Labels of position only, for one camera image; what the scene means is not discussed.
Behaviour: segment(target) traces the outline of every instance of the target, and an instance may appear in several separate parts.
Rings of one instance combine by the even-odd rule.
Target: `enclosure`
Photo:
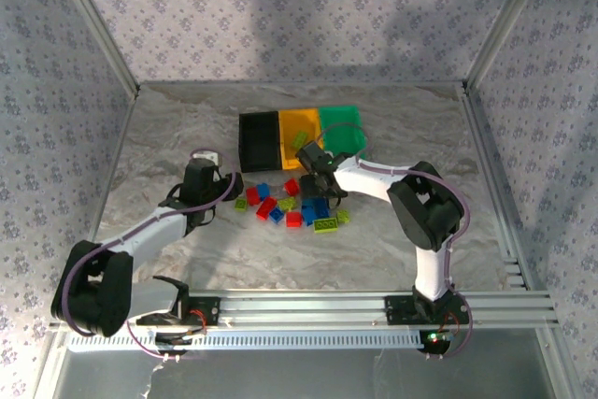
[[[276,397],[283,385],[302,397],[427,397],[438,386],[448,397],[598,397],[597,0],[0,2],[3,395],[160,397],[178,385],[185,397],[201,366],[214,373],[210,397],[265,397],[258,379]],[[408,345],[266,345],[158,370],[127,335],[87,341],[50,316],[76,242],[146,217],[194,148],[238,164],[239,114],[340,106],[359,109],[368,161],[428,161],[467,198],[451,275],[475,325],[459,357],[435,370]],[[293,170],[244,182],[280,196],[303,173],[281,167]],[[411,291],[415,251],[388,204],[342,204],[351,223],[329,235],[223,204],[135,281],[220,292],[222,316],[261,332],[293,316],[313,332],[380,335],[371,323],[385,294]],[[357,309],[336,306],[347,301]],[[226,366],[236,384],[218,382]],[[293,383],[293,369],[311,380]],[[466,387],[454,380],[463,370],[477,378]]]

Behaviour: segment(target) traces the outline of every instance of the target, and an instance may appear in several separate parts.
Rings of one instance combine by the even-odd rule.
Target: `lime lego brick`
[[[283,212],[289,212],[297,207],[297,201],[291,196],[289,198],[284,198],[282,200],[278,200],[278,207]]]
[[[247,210],[247,200],[245,198],[237,198],[235,200],[235,209],[245,212]]]
[[[332,217],[331,219],[314,220],[314,233],[316,234],[333,233],[337,230],[338,222],[334,217]]]
[[[336,212],[336,219],[339,223],[349,223],[351,221],[349,217],[349,211],[345,209],[339,209],[338,212]]]
[[[292,140],[291,147],[295,150],[299,150],[303,147],[303,144],[306,143],[307,140],[307,133],[305,131],[300,131],[295,135],[295,139]]]

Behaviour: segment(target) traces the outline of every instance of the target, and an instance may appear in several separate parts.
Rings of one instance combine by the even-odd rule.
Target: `wall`
[[[481,103],[517,203],[523,249],[598,397],[598,0],[530,0]]]
[[[137,81],[463,79],[505,0],[93,0]]]
[[[51,298],[90,231],[127,98],[71,0],[0,9],[0,396],[12,397],[32,389]]]

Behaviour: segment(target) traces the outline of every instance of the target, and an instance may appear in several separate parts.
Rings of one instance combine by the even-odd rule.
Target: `yellow tray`
[[[297,149],[292,142],[301,131],[307,133],[306,143],[314,140],[321,132],[320,114],[316,108],[287,109],[278,112],[278,128],[280,130],[280,156],[282,168],[293,170],[300,168],[301,163],[295,158]]]

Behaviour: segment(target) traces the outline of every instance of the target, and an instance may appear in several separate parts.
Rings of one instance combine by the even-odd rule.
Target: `marble surface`
[[[400,87],[144,86],[137,100],[104,217],[106,238],[143,219],[181,181],[189,152],[212,147],[238,162],[238,114],[281,108],[357,105],[383,164],[432,163],[461,188],[472,208],[469,232],[455,247],[452,275],[464,290],[508,289],[498,250],[495,217],[463,121],[449,92]],[[224,166],[228,172],[230,166]],[[292,172],[246,174],[246,186],[267,182],[282,197]],[[163,249],[136,279],[165,275],[192,289],[410,290],[415,250],[390,205],[352,194],[343,201],[351,223],[335,234],[289,230],[258,221],[254,211],[219,205],[216,219]]]

